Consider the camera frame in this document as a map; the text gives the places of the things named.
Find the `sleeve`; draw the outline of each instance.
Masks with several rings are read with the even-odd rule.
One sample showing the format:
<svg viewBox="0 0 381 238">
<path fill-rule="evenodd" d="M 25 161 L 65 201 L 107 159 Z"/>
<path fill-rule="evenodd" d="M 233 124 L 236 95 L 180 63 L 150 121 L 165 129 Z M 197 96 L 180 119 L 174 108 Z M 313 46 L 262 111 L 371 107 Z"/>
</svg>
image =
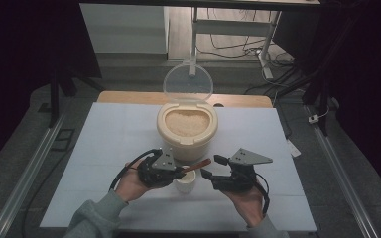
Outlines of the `sleeve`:
<svg viewBox="0 0 381 238">
<path fill-rule="evenodd" d="M 279 231 L 272 224 L 268 216 L 257 226 L 247 228 L 250 238 L 289 238 L 286 231 Z"/>
<path fill-rule="evenodd" d="M 112 237 L 127 205 L 112 189 L 97 203 L 86 201 L 73 215 L 64 238 Z"/>
</svg>

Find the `small cup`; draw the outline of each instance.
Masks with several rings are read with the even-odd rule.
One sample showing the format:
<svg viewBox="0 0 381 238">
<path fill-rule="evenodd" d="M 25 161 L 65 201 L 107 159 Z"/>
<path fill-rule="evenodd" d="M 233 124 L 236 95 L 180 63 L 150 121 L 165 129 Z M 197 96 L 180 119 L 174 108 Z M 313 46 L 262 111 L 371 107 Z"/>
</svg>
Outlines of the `small cup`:
<svg viewBox="0 0 381 238">
<path fill-rule="evenodd" d="M 194 188 L 195 179 L 196 179 L 196 172 L 189 171 L 186 173 L 186 175 L 183 178 L 175 179 L 175 187 L 181 193 L 190 193 Z"/>
</svg>

